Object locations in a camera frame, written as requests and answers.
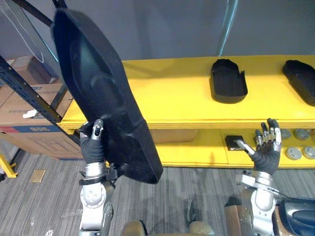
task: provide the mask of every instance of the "black plastic tray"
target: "black plastic tray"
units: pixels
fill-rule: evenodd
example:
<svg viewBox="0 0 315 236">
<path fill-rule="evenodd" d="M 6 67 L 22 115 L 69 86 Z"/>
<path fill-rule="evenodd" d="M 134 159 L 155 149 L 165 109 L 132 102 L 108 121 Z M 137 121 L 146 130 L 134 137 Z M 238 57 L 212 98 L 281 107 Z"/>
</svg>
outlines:
<svg viewBox="0 0 315 236">
<path fill-rule="evenodd" d="M 81 12 L 58 9 L 52 32 L 64 82 L 88 120 L 82 131 L 90 135 L 101 118 L 105 159 L 129 178 L 157 183 L 163 168 L 114 48 Z"/>
<path fill-rule="evenodd" d="M 245 73 L 239 72 L 237 64 L 228 59 L 217 60 L 211 68 L 211 94 L 222 103 L 237 103 L 248 93 Z"/>
<path fill-rule="evenodd" d="M 315 69 L 298 60 L 287 60 L 283 72 L 304 101 L 315 106 Z"/>
</svg>

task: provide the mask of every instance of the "robot finger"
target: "robot finger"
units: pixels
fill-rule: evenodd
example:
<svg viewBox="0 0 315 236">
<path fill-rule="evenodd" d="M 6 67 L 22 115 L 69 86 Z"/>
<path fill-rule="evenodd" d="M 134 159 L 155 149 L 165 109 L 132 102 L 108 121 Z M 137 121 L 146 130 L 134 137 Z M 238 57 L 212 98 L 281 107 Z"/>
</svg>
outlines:
<svg viewBox="0 0 315 236">
<path fill-rule="evenodd" d="M 251 157 L 256 153 L 254 149 L 252 149 L 244 140 L 238 139 L 235 140 L 235 142 L 241 149 L 243 149 L 248 154 L 248 156 Z"/>
<path fill-rule="evenodd" d="M 102 132 L 104 130 L 104 123 L 102 119 L 97 119 L 94 122 L 94 126 L 93 126 L 93 132 L 91 135 L 91 139 L 96 140 L 96 141 L 100 141 L 101 137 L 102 137 Z"/>
<path fill-rule="evenodd" d="M 274 128 L 275 137 L 273 139 L 273 149 L 275 151 L 281 151 L 281 130 L 278 122 L 275 119 L 270 119 L 271 127 Z"/>
<path fill-rule="evenodd" d="M 263 138 L 262 138 L 261 132 L 258 129 L 255 130 L 255 135 L 256 135 L 256 145 L 257 145 L 257 147 L 258 146 L 262 146 Z"/>
<path fill-rule="evenodd" d="M 275 119 L 268 119 L 270 130 L 273 130 L 272 141 L 275 141 L 278 145 L 281 144 L 281 131 L 278 122 Z"/>
<path fill-rule="evenodd" d="M 268 128 L 266 126 L 265 122 L 261 123 L 261 128 L 262 128 L 262 138 L 263 138 L 263 142 L 264 144 L 266 144 L 269 141 L 269 131 Z"/>
<path fill-rule="evenodd" d="M 273 142 L 276 139 L 275 128 L 270 127 L 270 140 Z"/>
</svg>

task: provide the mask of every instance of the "black plastic part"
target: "black plastic part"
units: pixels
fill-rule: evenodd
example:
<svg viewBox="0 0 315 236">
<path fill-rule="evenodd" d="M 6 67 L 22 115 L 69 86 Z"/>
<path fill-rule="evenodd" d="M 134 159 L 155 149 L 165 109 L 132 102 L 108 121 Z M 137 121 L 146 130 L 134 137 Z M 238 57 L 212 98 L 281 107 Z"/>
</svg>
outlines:
<svg viewBox="0 0 315 236">
<path fill-rule="evenodd" d="M 315 106 L 315 69 L 298 60 L 287 60 L 283 72 L 304 101 Z"/>
<path fill-rule="evenodd" d="M 65 4 L 64 0 L 52 0 L 55 8 L 67 8 L 67 5 Z"/>
<path fill-rule="evenodd" d="M 99 176 L 97 178 L 92 179 L 81 179 L 79 181 L 79 185 L 90 185 L 94 183 L 100 183 L 103 181 L 111 181 L 111 180 L 117 180 L 122 173 L 120 171 L 111 168 L 109 172 L 102 174 L 102 176 Z"/>
<path fill-rule="evenodd" d="M 245 73 L 239 72 L 237 64 L 228 59 L 217 60 L 211 68 L 211 94 L 222 103 L 237 103 L 248 93 Z"/>
<path fill-rule="evenodd" d="M 315 236 L 315 199 L 284 199 L 279 212 L 283 226 L 290 233 Z"/>
<path fill-rule="evenodd" d="M 104 121 L 104 157 L 125 176 L 157 183 L 162 165 L 148 126 L 131 93 L 121 60 L 107 38 L 83 13 L 58 9 L 52 27 L 63 79 L 88 124 Z"/>
<path fill-rule="evenodd" d="M 5 174 L 0 174 L 0 182 L 5 180 Z"/>
<path fill-rule="evenodd" d="M 104 148 L 100 141 L 88 137 L 81 138 L 80 141 L 81 152 L 87 164 L 105 161 Z"/>
<path fill-rule="evenodd" d="M 86 173 L 84 171 L 79 171 L 79 173 L 85 178 L 86 177 Z"/>
<path fill-rule="evenodd" d="M 251 159 L 254 162 L 254 170 L 273 175 L 279 166 L 280 153 L 274 150 L 268 151 L 267 154 L 257 151 L 251 155 Z"/>
<path fill-rule="evenodd" d="M 225 137 L 225 143 L 229 151 L 243 151 L 243 149 L 240 148 L 235 142 L 236 140 L 244 140 L 244 139 L 242 135 L 227 135 Z"/>
</svg>

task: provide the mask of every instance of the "yellow shelf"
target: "yellow shelf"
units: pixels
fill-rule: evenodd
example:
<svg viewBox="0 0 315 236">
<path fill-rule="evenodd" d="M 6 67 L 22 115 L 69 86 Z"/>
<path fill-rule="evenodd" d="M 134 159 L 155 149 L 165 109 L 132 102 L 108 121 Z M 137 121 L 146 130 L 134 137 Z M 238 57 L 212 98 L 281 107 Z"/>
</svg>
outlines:
<svg viewBox="0 0 315 236">
<path fill-rule="evenodd" d="M 227 149 L 224 141 L 226 135 L 242 135 L 250 146 L 255 146 L 254 129 L 201 129 L 193 142 L 157 145 L 157 151 L 163 166 L 252 168 L 253 163 L 244 151 Z M 288 147 L 302 150 L 306 146 L 315 146 L 312 137 L 300 141 L 292 135 L 283 140 L 279 168 L 315 168 L 315 160 L 304 156 L 291 160 L 285 155 Z"/>
<path fill-rule="evenodd" d="M 282 73 L 286 60 L 315 67 L 315 56 L 223 57 L 245 70 L 248 95 L 237 104 L 211 98 L 210 69 L 217 57 L 124 61 L 133 95 L 151 129 L 257 128 L 268 117 L 282 128 L 315 128 L 306 104 Z M 86 121 L 75 101 L 59 124 L 71 134 Z"/>
</svg>

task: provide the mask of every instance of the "black glove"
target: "black glove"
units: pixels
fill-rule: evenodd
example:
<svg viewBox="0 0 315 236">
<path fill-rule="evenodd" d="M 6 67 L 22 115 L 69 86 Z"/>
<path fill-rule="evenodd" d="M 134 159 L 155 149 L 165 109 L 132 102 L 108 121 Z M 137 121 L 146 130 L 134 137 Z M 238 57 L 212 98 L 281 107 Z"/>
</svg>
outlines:
<svg viewBox="0 0 315 236">
<path fill-rule="evenodd" d="M 97 119 L 93 126 L 91 138 L 80 132 L 81 152 L 87 164 L 105 161 L 104 148 L 101 142 L 103 129 L 103 121 Z"/>
<path fill-rule="evenodd" d="M 250 156 L 254 162 L 254 170 L 273 175 L 280 161 L 281 132 L 275 119 L 269 118 L 267 122 L 269 130 L 264 122 L 261 123 L 263 134 L 256 130 L 256 151 L 243 140 L 236 140 L 236 143 Z"/>
</svg>

